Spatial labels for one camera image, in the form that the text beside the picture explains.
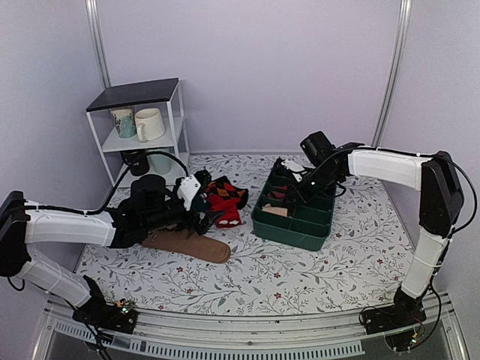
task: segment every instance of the floral tablecloth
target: floral tablecloth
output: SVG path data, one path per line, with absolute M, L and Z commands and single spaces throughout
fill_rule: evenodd
M 257 238 L 250 213 L 277 156 L 197 155 L 190 170 L 207 169 L 248 188 L 243 224 L 207 236 L 232 248 L 217 265 L 140 245 L 122 250 L 87 245 L 77 273 L 94 278 L 110 301 L 139 308 L 231 316 L 315 314 L 390 302 L 413 258 L 383 185 L 351 177 L 338 197 L 330 237 L 310 252 Z M 304 163 L 301 156 L 289 156 Z M 120 189 L 116 206 L 129 195 Z

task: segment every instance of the cable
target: cable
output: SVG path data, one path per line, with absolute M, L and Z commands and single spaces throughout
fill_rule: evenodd
M 127 168 L 124 170 L 124 172 L 120 175 L 120 177 L 118 178 L 117 182 L 116 182 L 115 185 L 112 187 L 112 190 L 110 191 L 109 195 L 106 197 L 105 201 L 103 202 L 103 205 L 102 205 L 98 210 L 95 210 L 95 211 L 87 211 L 87 215 L 98 215 L 98 214 L 100 214 L 101 212 L 105 211 L 105 209 L 107 208 L 108 204 L 110 203 L 110 200 L 113 198 L 113 195 L 115 195 L 115 192 L 116 192 L 117 189 L 119 188 L 120 183 L 122 182 L 123 178 L 127 175 L 127 173 L 128 173 L 128 171 L 130 170 L 130 168 L 131 168 L 138 160 L 143 159 L 143 158 L 148 157 L 148 156 L 151 156 L 151 155 L 164 155 L 164 156 L 167 156 L 168 158 L 170 158 L 170 159 L 172 159 L 173 161 L 175 161 L 178 165 L 180 165 L 180 167 L 185 171 L 185 175 L 188 176 L 188 169 L 187 169 L 187 167 L 186 167 L 179 159 L 177 159 L 175 156 L 173 156 L 172 154 L 170 154 L 170 153 L 168 153 L 168 152 L 157 150 L 157 151 L 150 151 L 150 152 L 146 152 L 146 153 L 140 154 L 140 155 L 138 155 L 137 157 L 135 157 L 135 158 L 130 162 L 130 165 L 128 165 Z
M 390 317 L 393 315 L 393 313 L 389 313 L 388 311 L 385 311 L 383 310 L 381 307 L 375 307 L 375 306 L 366 306 L 364 307 L 363 309 L 361 309 L 360 313 L 358 314 L 358 322 L 365 326 L 364 322 L 362 321 L 362 315 L 364 313 L 364 311 L 366 311 L 367 309 L 374 309 L 374 310 L 377 310 L 379 311 L 380 313 L 384 313 L 385 315 L 389 315 Z
M 14 283 L 12 283 L 12 280 L 10 277 L 7 277 L 8 283 L 10 284 L 11 287 L 13 287 L 16 291 L 22 292 L 25 289 L 25 280 L 22 279 L 22 287 L 16 287 Z
M 425 336 L 425 334 L 427 333 L 427 329 L 425 328 L 425 325 L 423 325 L 423 322 L 419 319 L 417 319 L 418 323 L 420 324 L 420 329 L 419 330 L 423 330 L 423 332 L 418 335 L 418 332 L 417 332 L 417 338 L 423 338 Z
M 34 206 L 34 205 L 27 205 L 27 206 L 17 206 L 16 208 L 11 208 L 4 212 L 0 216 L 0 226 L 3 224 L 3 222 L 14 212 L 17 212 L 19 210 L 24 211 L 24 210 L 53 210 L 57 212 L 70 212 L 72 214 L 77 214 L 77 215 L 99 215 L 100 213 L 104 212 L 105 209 L 108 207 L 108 204 L 110 203 L 110 200 L 112 200 L 113 195 L 115 195 L 115 192 L 119 188 L 120 183 L 122 182 L 123 178 L 127 175 L 127 173 L 130 171 L 131 167 L 140 159 L 146 158 L 151 155 L 164 155 L 167 156 L 168 158 L 172 159 L 175 161 L 180 167 L 185 171 L 185 175 L 188 176 L 188 169 L 187 167 L 175 156 L 171 155 L 168 152 L 165 151 L 150 151 L 146 152 L 143 154 L 138 155 L 135 157 L 131 162 L 130 165 L 127 165 L 127 168 L 124 170 L 124 172 L 120 175 L 118 178 L 117 182 L 115 185 L 113 185 L 112 190 L 110 190 L 108 196 L 106 197 L 105 201 L 103 202 L 103 205 L 97 209 L 97 210 L 78 210 L 76 208 L 65 208 L 63 206 L 55 206 L 55 205 L 39 205 L 39 206 Z
M 440 157 L 438 155 L 434 155 L 433 158 L 436 158 L 438 160 L 443 160 L 443 161 L 451 164 L 455 169 L 457 169 L 462 174 L 462 176 L 465 178 L 466 182 L 468 183 L 468 185 L 470 186 L 470 189 L 472 191 L 472 195 L 473 195 L 472 215 L 470 216 L 470 219 L 466 223 L 464 223 L 462 226 L 459 226 L 457 229 L 454 229 L 451 232 L 451 236 L 453 236 L 453 234 L 458 233 L 459 231 L 468 227 L 472 223 L 475 216 L 477 215 L 477 210 L 478 210 L 478 207 L 479 207 L 479 201 L 478 201 L 478 198 L 477 198 L 477 193 L 476 193 L 475 187 L 473 186 L 472 180 L 470 180 L 467 173 L 461 167 L 459 167 L 455 162 L 453 162 L 450 159 L 445 159 L 444 157 Z
M 430 285 L 429 285 L 429 288 L 432 290 L 433 294 L 435 294 L 437 300 L 438 300 L 438 314 L 436 316 L 436 321 L 435 321 L 435 324 L 433 324 L 433 328 L 430 330 L 430 332 L 425 336 L 425 325 L 422 324 L 421 321 L 417 320 L 420 322 L 420 325 L 421 325 L 421 328 L 423 326 L 423 329 L 424 329 L 424 333 L 421 335 L 421 338 L 423 338 L 422 341 L 418 341 L 418 342 L 415 342 L 415 343 L 412 343 L 412 341 L 409 341 L 408 343 L 405 343 L 401 348 L 400 348 L 400 351 L 397 351 L 398 353 L 404 353 L 404 352 L 408 352 L 410 350 L 414 350 L 414 349 L 417 349 L 418 347 L 420 347 L 423 343 L 425 343 L 435 332 L 435 330 L 437 329 L 437 326 L 440 322 L 440 317 L 442 316 L 442 299 L 440 298 L 440 295 L 438 294 L 438 292 L 435 290 L 434 288 L 434 278 L 432 277 L 431 280 L 430 280 Z
M 337 186 L 342 189 L 342 191 L 336 195 L 334 195 L 333 197 L 341 197 L 343 195 L 345 195 L 345 193 L 347 192 L 347 188 L 344 187 L 340 182 L 337 181 Z
M 450 236 L 453 236 L 455 233 L 458 233 L 459 231 L 468 227 L 473 222 L 473 219 L 475 219 L 475 216 L 477 214 L 477 210 L 478 210 L 478 207 L 479 207 L 479 201 L 478 201 L 477 193 L 476 193 L 475 187 L 473 186 L 472 181 L 470 180 L 467 173 L 459 165 L 457 165 L 454 161 L 452 161 L 448 158 L 439 156 L 437 154 L 414 154 L 412 152 L 392 150 L 392 149 L 389 149 L 389 148 L 372 148 L 372 147 L 369 147 L 369 146 L 365 146 L 363 148 L 354 148 L 354 149 L 345 148 L 345 149 L 341 149 L 340 151 L 336 151 L 333 154 L 331 154 L 330 156 L 328 156 L 314 171 L 315 172 L 320 171 L 320 169 L 323 166 L 325 166 L 327 161 L 332 159 L 333 157 L 335 157 L 339 154 L 343 154 L 345 152 L 352 152 L 354 150 L 374 150 L 374 151 L 378 151 L 378 152 L 391 152 L 393 154 L 413 156 L 413 157 L 418 157 L 418 158 L 433 158 L 433 159 L 436 159 L 438 161 L 445 161 L 446 163 L 451 164 L 456 170 L 458 170 L 462 174 L 462 176 L 465 178 L 466 182 L 470 186 L 470 190 L 472 191 L 472 196 L 473 196 L 473 210 L 472 210 L 472 215 L 470 216 L 470 219 L 465 224 L 463 224 L 462 226 L 459 226 L 457 229 L 454 229 Z
M 95 334 L 95 332 L 93 331 L 93 329 L 90 327 L 90 325 L 83 319 L 83 316 L 80 315 L 80 313 L 78 312 L 77 308 L 74 307 L 69 301 L 65 300 L 67 302 L 67 304 L 70 305 L 70 307 L 72 308 L 73 312 L 82 320 L 82 323 L 83 325 L 86 326 L 86 328 L 91 332 L 91 334 L 93 335 L 94 339 L 95 339 L 95 342 L 97 343 L 97 352 L 98 352 L 98 355 L 100 355 L 100 357 L 103 359 L 103 360 L 112 360 L 112 358 L 110 357 L 109 353 L 107 352 L 107 348 L 102 344 L 100 338 L 99 338 L 99 335 L 98 335 L 98 330 L 97 330 L 97 334 Z
M 432 290 L 433 294 L 435 294 L 436 298 L 438 299 L 438 315 L 436 316 L 436 321 L 435 324 L 433 325 L 433 328 L 430 330 L 430 332 L 427 334 L 427 336 L 424 337 L 424 339 L 421 342 L 416 343 L 412 349 L 416 349 L 419 346 L 421 346 L 423 343 L 425 343 L 435 332 L 435 329 L 437 328 L 439 322 L 440 322 L 440 317 L 442 316 L 442 299 L 440 298 L 440 295 L 438 295 L 438 292 L 434 288 L 434 279 L 430 281 L 430 289 Z

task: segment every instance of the mug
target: mug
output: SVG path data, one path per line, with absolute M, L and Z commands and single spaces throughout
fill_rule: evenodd
M 121 159 L 127 165 L 132 164 L 132 161 L 141 154 L 145 154 L 145 150 L 130 150 L 130 151 L 122 151 L 121 152 Z M 147 157 L 142 157 L 137 162 L 133 164 L 130 168 L 130 172 L 133 176 L 142 176 L 145 175 L 150 170 L 149 159 Z
M 137 133 L 133 107 L 122 107 L 110 110 L 110 115 L 112 116 L 113 124 L 117 129 L 119 137 L 127 139 Z
M 160 150 L 161 152 L 168 152 L 168 148 L 152 148 L 148 150 L 148 152 L 154 152 L 156 150 Z M 149 157 L 150 163 L 155 169 L 155 172 L 158 175 L 166 175 L 170 172 L 172 169 L 172 159 L 169 157 L 162 155 L 162 154 L 155 154 L 155 155 L 150 155 Z
M 135 114 L 136 135 L 142 143 L 165 134 L 162 115 L 157 108 L 143 109 Z

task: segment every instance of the green container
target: green container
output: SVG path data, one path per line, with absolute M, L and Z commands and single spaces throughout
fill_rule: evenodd
M 329 187 L 323 195 L 315 196 L 308 204 L 289 207 L 288 217 L 262 210 L 266 204 L 286 207 L 281 199 L 272 199 L 268 195 L 271 191 L 285 193 L 282 187 L 293 182 L 293 178 L 270 174 L 252 212 L 253 231 L 260 238 L 318 251 L 332 229 L 335 186 Z

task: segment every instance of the white wall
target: white wall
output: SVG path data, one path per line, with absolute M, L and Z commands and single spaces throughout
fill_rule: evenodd
M 0 1 L 0 34 L 0 203 L 21 190 L 40 203 L 98 207 L 110 186 L 84 113 L 101 91 L 85 2 Z M 80 252 L 42 249 L 70 268 Z M 0 359 L 31 358 L 47 297 L 31 284 L 15 292 L 3 277 L 0 294 Z
M 104 0 L 113 85 L 180 77 L 195 152 L 369 143 L 400 1 Z
M 480 2 L 414 1 L 408 40 L 382 145 L 451 153 L 480 191 Z M 465 182 L 466 205 L 472 208 Z M 419 198 L 390 186 L 410 233 L 418 236 Z M 480 359 L 480 222 L 459 232 L 437 283 L 460 319 L 471 359 Z

